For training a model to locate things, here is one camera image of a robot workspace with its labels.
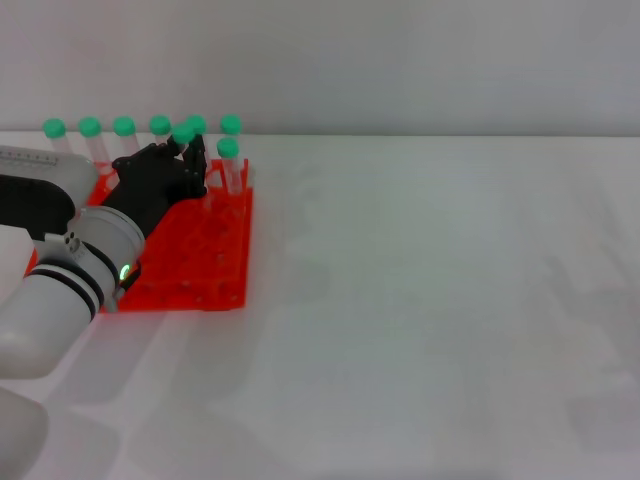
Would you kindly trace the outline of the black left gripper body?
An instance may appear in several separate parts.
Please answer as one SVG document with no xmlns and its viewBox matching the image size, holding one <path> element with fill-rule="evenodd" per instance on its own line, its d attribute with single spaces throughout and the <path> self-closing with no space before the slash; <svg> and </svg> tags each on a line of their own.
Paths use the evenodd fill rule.
<svg viewBox="0 0 640 480">
<path fill-rule="evenodd" d="M 206 194 L 191 193 L 185 161 L 162 155 L 156 144 L 116 159 L 112 167 L 119 182 L 102 205 L 126 215 L 144 234 L 152 233 L 175 204 Z"/>
</svg>

